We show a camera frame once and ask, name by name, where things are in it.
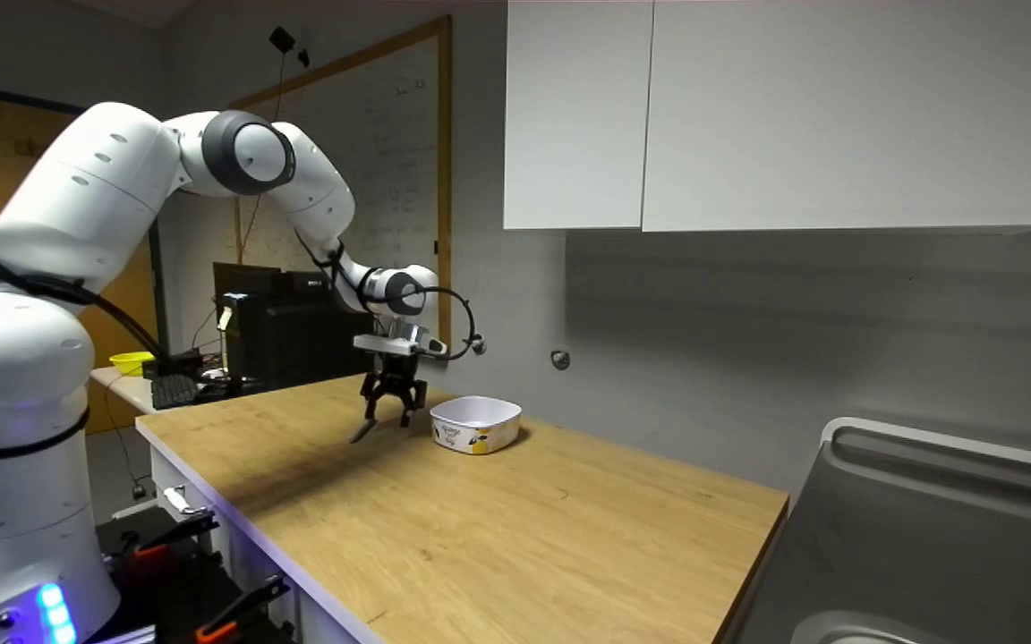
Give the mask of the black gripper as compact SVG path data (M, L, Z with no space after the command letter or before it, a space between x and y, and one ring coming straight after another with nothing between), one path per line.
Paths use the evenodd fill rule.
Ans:
M361 426L350 432L350 445L361 445L375 428L375 406L382 393L403 399L398 421L407 428L415 420L415 406L426 401L426 384L419 380L419 362L398 357L398 353L375 353L373 357L373 370L367 371L367 384L361 384L367 417L361 417Z

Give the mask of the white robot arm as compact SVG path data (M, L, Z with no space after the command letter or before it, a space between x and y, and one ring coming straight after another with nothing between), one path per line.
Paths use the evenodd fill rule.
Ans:
M382 319L382 352L423 347L437 276L344 250L355 197L326 151L251 110L156 120L85 109L0 211L0 635L82 644L120 611L102 560L85 417L92 335L82 310L129 264L172 192L267 197L315 254L339 304Z

